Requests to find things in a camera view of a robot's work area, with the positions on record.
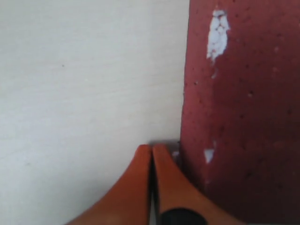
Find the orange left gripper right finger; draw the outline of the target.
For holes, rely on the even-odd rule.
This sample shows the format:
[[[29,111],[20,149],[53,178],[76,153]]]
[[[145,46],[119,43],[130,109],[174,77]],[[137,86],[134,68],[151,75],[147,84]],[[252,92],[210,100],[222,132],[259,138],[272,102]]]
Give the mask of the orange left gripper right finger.
[[[166,145],[153,146],[159,225],[235,225],[237,219],[200,193],[174,162]]]

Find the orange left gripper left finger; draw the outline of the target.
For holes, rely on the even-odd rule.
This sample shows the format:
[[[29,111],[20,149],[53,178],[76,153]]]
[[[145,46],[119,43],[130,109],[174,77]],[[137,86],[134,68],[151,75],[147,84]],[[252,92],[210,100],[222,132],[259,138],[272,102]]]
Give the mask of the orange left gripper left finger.
[[[151,146],[140,145],[128,168],[109,191],[69,225],[148,225]]]

